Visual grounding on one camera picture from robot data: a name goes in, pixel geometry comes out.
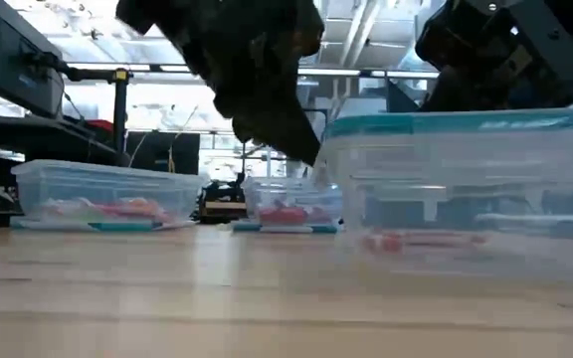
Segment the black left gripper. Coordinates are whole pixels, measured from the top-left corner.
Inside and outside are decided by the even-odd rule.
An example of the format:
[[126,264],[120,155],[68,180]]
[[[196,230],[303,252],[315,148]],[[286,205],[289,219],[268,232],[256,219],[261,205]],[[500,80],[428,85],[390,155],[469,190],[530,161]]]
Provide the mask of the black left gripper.
[[215,93],[241,142],[312,166],[320,142],[297,98],[299,61],[318,52],[314,0],[169,0],[173,43]]

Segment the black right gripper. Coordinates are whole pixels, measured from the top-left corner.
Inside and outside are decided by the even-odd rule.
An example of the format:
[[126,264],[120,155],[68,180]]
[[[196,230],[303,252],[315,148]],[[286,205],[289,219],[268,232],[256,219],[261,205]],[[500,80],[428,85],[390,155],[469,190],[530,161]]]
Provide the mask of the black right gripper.
[[439,72],[422,112],[573,104],[573,0],[445,0],[415,52]]

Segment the medium teal-rimmed plastic lid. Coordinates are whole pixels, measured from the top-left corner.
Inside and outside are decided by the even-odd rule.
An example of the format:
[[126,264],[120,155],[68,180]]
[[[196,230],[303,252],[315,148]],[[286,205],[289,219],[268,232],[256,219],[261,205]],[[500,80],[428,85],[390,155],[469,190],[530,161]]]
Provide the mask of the medium teal-rimmed plastic lid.
[[354,135],[520,132],[573,129],[573,107],[498,111],[409,112],[346,116],[332,121],[323,138]]

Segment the small clear plastic container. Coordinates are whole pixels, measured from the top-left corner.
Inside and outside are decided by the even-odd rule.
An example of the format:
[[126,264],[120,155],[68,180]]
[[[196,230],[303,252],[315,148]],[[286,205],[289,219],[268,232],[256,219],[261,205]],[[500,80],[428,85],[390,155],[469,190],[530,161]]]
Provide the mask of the small clear plastic container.
[[[316,187],[306,178],[254,178],[248,177],[242,184],[244,190],[248,219],[261,224],[258,218],[258,209],[262,205],[273,201],[282,201],[288,205],[304,207],[322,206],[334,212],[336,225],[342,211],[342,194],[334,185]],[[312,224],[306,221],[303,225]]]

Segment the clear container with blue rim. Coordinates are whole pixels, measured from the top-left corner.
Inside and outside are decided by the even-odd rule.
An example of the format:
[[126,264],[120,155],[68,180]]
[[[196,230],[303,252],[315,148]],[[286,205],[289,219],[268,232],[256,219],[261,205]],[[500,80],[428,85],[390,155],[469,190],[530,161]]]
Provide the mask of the clear container with blue rim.
[[336,234],[334,225],[263,225],[251,222],[236,222],[231,225],[234,232],[264,232],[278,234]]

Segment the medium clear plastic container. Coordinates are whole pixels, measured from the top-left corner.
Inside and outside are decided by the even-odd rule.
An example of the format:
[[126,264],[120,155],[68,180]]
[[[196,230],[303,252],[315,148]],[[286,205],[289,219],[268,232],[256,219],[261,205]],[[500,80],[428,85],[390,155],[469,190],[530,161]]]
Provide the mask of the medium clear plastic container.
[[[340,246],[389,270],[573,280],[573,129],[322,136],[314,174],[342,193]],[[361,245],[422,231],[486,243]]]

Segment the large clear plastic container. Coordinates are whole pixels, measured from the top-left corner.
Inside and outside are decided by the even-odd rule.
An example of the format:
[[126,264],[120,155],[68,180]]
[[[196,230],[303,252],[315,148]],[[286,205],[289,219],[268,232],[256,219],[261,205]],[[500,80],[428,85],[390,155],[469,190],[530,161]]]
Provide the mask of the large clear plastic container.
[[[39,216],[48,199],[69,200],[83,197],[98,205],[117,203],[121,198],[153,199],[173,218],[170,223],[191,221],[190,215],[203,185],[200,175],[157,172],[128,167],[106,166],[59,160],[33,160],[11,169],[18,185],[23,216],[32,221],[64,221]],[[133,220],[102,213],[92,223],[153,222]]]

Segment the black background robot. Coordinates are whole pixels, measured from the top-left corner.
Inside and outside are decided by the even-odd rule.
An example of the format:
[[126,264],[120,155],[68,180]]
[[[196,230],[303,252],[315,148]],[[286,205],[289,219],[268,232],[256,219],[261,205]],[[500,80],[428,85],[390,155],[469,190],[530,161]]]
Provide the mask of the black background robot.
[[238,173],[234,181],[212,180],[201,189],[191,218],[201,224],[228,224],[247,217],[242,184],[246,178]]

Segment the long ceiling light strip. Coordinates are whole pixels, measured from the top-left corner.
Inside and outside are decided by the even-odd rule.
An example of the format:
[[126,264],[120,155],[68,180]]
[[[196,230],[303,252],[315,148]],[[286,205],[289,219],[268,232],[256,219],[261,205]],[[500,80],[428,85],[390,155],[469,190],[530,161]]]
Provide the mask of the long ceiling light strip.
[[[126,68],[133,72],[139,72],[139,73],[147,73],[147,72],[178,73],[178,74],[190,73],[190,69],[186,65],[70,63],[70,66],[80,70],[114,70],[117,68]],[[300,76],[388,78],[388,79],[401,79],[401,80],[435,80],[439,75],[436,72],[324,69],[324,68],[299,68],[298,74]]]

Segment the black flat monitor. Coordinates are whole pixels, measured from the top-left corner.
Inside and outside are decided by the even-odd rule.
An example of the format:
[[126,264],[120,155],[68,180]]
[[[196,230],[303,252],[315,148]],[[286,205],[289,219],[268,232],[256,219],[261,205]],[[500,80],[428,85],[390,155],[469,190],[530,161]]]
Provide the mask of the black flat monitor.
[[159,172],[197,174],[201,135],[187,132],[130,131],[128,166]]

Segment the black pole with yellow cap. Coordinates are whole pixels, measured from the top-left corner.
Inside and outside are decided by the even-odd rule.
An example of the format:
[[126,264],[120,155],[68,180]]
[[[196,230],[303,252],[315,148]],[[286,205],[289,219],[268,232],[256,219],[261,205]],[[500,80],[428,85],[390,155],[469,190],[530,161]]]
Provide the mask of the black pole with yellow cap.
[[126,120],[126,95],[130,73],[126,69],[118,68],[113,73],[115,88],[113,107],[113,144],[115,147],[115,165],[123,165],[125,152],[125,120]]

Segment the small red object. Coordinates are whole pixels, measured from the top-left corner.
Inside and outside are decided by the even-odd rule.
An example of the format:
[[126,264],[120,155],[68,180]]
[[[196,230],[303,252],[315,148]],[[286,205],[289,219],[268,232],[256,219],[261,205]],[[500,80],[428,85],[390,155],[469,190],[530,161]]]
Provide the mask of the small red object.
[[85,121],[85,128],[106,134],[113,133],[113,123],[104,119],[90,119]]

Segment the black desk shelf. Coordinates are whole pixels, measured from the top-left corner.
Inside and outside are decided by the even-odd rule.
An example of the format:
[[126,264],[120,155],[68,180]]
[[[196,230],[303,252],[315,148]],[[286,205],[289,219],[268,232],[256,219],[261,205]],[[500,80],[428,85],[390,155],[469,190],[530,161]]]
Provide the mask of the black desk shelf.
[[118,155],[93,132],[67,121],[0,116],[0,148],[23,153],[26,160],[55,159],[116,165]]

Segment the grey monitor back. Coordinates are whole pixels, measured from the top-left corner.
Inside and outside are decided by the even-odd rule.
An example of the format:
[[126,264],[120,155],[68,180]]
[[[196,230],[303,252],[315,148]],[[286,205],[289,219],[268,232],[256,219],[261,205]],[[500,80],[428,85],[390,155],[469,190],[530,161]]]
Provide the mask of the grey monitor back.
[[62,53],[5,0],[0,0],[0,97],[36,115],[61,113],[63,79],[47,60]]

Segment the black tubular stand frame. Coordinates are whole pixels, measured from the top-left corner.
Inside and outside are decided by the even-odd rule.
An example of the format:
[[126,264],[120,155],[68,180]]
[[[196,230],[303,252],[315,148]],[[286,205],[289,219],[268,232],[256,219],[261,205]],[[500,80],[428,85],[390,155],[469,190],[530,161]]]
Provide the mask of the black tubular stand frame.
[[242,171],[252,177],[287,177],[287,157],[265,145],[244,143]]

